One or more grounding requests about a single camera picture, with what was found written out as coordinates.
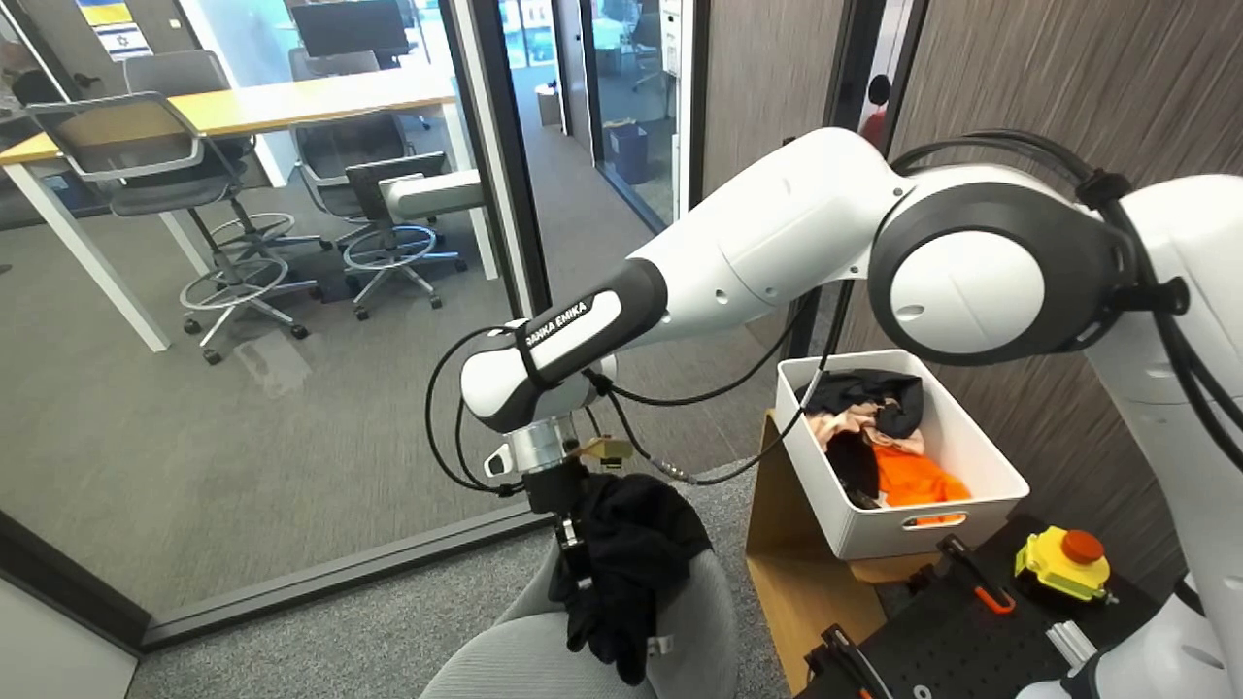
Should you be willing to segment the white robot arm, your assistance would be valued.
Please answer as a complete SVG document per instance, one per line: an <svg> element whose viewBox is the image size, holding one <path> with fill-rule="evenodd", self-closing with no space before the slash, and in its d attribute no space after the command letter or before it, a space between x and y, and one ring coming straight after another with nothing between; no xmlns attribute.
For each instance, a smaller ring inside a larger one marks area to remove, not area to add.
<svg viewBox="0 0 1243 699"><path fill-rule="evenodd" d="M586 400L628 343L748 321L861 281L874 321L941 365L1081 355L1155 470L1185 587L1128 640L1034 699L1243 699L1243 180L1134 188L1008 136L1067 192L1003 169L897 158L814 130L632 250L615 281L507 321L463 365L463 400L524 431Z"/></svg>

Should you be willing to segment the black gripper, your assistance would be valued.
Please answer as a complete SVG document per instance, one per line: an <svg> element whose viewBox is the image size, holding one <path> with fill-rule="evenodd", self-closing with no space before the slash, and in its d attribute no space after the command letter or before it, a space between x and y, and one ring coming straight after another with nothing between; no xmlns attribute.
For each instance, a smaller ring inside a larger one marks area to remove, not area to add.
<svg viewBox="0 0 1243 699"><path fill-rule="evenodd" d="M577 446L577 426L568 417L537 420L507 431L483 470L488 482L522 488L537 513L571 518L586 482Z"/></svg>

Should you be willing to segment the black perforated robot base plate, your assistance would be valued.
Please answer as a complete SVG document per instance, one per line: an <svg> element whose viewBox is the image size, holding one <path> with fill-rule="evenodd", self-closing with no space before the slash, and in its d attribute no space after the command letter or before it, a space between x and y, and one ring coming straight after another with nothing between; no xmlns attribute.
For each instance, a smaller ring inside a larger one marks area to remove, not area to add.
<svg viewBox="0 0 1243 699"><path fill-rule="evenodd" d="M971 574L945 558L867 640L828 624L806 653L813 679L795 699L1016 699L1025 682L1074 675L1115 650L1159 602L1115 574L1102 602L1074 602L1012 571L1012 552L1038 532L1008 521L971 549L995 587L1012 596L1008 616L971 596Z"/></svg>

